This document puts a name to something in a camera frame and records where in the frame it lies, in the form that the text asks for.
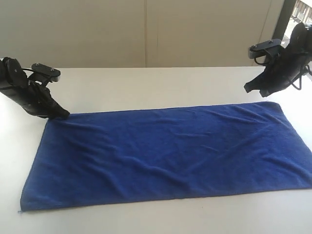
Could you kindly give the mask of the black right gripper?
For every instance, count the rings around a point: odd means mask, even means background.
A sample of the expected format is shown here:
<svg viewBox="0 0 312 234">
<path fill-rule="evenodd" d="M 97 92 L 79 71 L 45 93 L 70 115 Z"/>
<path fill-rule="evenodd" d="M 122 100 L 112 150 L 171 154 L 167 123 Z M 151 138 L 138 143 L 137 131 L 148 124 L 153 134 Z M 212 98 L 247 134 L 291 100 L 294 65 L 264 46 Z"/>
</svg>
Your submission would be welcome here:
<svg viewBox="0 0 312 234">
<path fill-rule="evenodd" d="M 309 63 L 311 62 L 311 52 L 305 49 L 285 48 L 272 67 L 266 72 L 262 72 L 253 80 L 244 85 L 247 93 L 259 90 L 260 95 L 265 98 L 273 93 L 285 90 L 292 86 L 296 90 L 302 89 L 302 76 L 310 73 Z"/>
</svg>

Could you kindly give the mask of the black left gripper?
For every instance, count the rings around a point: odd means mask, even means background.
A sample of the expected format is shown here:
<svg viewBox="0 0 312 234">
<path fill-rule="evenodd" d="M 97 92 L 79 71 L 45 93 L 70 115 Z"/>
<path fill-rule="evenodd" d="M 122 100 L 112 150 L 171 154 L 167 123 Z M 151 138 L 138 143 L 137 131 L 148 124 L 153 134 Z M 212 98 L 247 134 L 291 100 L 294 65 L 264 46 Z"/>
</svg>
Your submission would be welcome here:
<svg viewBox="0 0 312 234">
<path fill-rule="evenodd" d="M 70 113 L 61 107 L 51 96 L 50 90 L 30 81 L 26 88 L 17 88 L 20 106 L 26 113 L 40 118 L 67 119 Z"/>
</svg>

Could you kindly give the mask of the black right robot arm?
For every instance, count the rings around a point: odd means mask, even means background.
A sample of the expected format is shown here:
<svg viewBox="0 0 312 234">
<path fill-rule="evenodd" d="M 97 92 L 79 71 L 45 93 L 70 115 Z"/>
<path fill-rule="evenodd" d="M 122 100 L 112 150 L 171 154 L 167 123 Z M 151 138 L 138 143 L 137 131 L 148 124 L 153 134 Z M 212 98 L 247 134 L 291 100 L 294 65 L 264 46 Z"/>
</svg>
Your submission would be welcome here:
<svg viewBox="0 0 312 234">
<path fill-rule="evenodd" d="M 302 77 L 311 74 L 312 25 L 297 24 L 286 47 L 282 40 L 271 39 L 249 47 L 248 57 L 264 71 L 244 85 L 247 93 L 258 90 L 265 98 L 292 86 L 302 89 Z"/>
</svg>

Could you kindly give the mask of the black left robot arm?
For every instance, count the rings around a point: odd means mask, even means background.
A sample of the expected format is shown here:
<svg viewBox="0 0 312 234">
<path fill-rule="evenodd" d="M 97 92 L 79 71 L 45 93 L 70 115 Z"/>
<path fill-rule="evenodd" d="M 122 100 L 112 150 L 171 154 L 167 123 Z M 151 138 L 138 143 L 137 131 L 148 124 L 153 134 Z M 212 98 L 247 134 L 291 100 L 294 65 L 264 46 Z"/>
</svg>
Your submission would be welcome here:
<svg viewBox="0 0 312 234">
<path fill-rule="evenodd" d="M 0 60 L 0 92 L 26 113 L 40 118 L 67 119 L 70 113 L 51 95 L 47 85 L 58 82 L 61 72 L 41 63 L 22 68 L 15 58 Z"/>
</svg>

